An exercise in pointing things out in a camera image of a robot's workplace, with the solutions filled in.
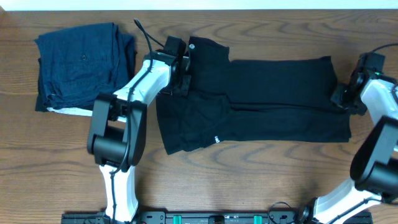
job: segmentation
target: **white wall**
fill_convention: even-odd
[[[398,9],[398,0],[0,0],[6,11]]]

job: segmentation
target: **green connector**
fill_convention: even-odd
[[[254,216],[254,224],[262,224],[262,216],[255,215]]]
[[[174,215],[173,224],[181,224],[181,222],[182,222],[181,215]]]

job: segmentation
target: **wire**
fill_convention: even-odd
[[[151,35],[147,34],[149,38],[151,38],[154,42],[156,42],[156,44],[159,44],[161,47],[164,48],[164,45],[162,43],[160,43],[159,41],[157,41],[155,38],[153,38]]]
[[[391,89],[391,94],[392,94],[392,98],[394,99],[394,101],[398,105],[397,87],[398,87],[398,84],[394,84],[394,86]]]
[[[143,28],[141,22],[139,21],[139,19],[134,18],[134,23],[138,26],[138,28],[144,33],[145,39],[147,40],[148,43],[148,48],[149,48],[149,58],[150,58],[150,62],[149,62],[149,67],[148,69],[145,71],[144,74],[142,74],[141,77],[139,77],[139,79],[130,87],[129,89],[129,93],[127,96],[127,113],[126,113],[126,119],[127,119],[127,143],[126,143],[126,150],[124,151],[124,155],[123,155],[123,159],[122,162],[120,163],[120,165],[118,166],[118,168],[116,168],[116,170],[111,171],[111,188],[112,188],[112,200],[113,200],[113,216],[112,216],[112,224],[115,223],[115,216],[116,216],[116,197],[115,197],[115,193],[114,193],[114,176],[116,173],[118,173],[122,167],[125,165],[125,163],[127,162],[127,159],[129,157],[129,151],[130,151],[130,140],[131,140],[131,97],[132,94],[134,92],[134,89],[136,88],[136,86],[138,85],[139,82],[141,82],[142,79],[144,79],[146,77],[146,75],[152,70],[152,65],[154,63],[154,59],[152,58],[152,46],[150,44],[150,40],[149,40],[149,35],[147,34],[147,32],[145,31],[145,29]]]
[[[359,208],[360,206],[367,204],[370,201],[375,201],[375,202],[382,202],[380,200],[377,199],[373,199],[373,198],[368,198],[368,199],[364,199],[362,202],[356,204],[355,206],[353,206],[352,208],[350,208],[349,210],[343,212],[342,214],[336,216],[336,218],[332,219],[330,222],[328,222],[327,224],[333,224],[335,223],[337,220],[339,220],[341,217],[344,217],[345,215],[349,214],[350,212],[352,212],[353,210],[356,210],[357,208]]]
[[[392,47],[392,46],[398,46],[398,43],[393,43],[393,44],[386,44],[380,47],[375,48],[374,50],[372,50],[371,52],[376,52],[380,49],[386,48],[386,47]]]
[[[273,205],[271,205],[271,207],[268,210],[268,222],[271,221],[273,224],[280,224],[280,223],[276,223],[274,221],[274,218],[271,217],[271,210],[276,206],[276,205],[287,205],[289,208],[292,208],[289,204],[287,204],[286,202],[275,202]],[[295,220],[288,222],[286,224],[293,224],[295,222]]]
[[[152,39],[154,42],[156,42],[156,44],[159,44],[161,47],[164,48],[164,45],[162,43],[160,43],[159,41],[157,41],[155,38],[153,38],[151,35],[149,35],[147,32],[145,32],[143,26],[141,25],[141,23],[136,21],[136,18],[134,19],[134,23],[138,26],[138,29],[140,29],[144,34],[146,34],[150,39]]]

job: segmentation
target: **denim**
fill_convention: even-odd
[[[44,108],[92,105],[113,93],[134,72],[134,38],[113,23],[73,27],[40,35],[39,97]]]

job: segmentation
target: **folded blue jeans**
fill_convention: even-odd
[[[134,38],[113,23],[40,35],[38,106],[86,107],[100,92],[113,93],[134,74]]]

